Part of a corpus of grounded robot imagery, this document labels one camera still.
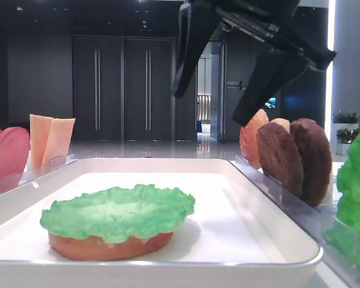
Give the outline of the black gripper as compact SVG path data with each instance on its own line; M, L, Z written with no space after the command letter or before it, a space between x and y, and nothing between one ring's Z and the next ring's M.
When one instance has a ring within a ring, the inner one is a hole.
M243 127L307 67L325 71L337 53L309 37L294 22L298 5L299 1L185 1L179 9L179 55L171 95L185 95L199 58L221 23L276 50L257 56L232 116Z

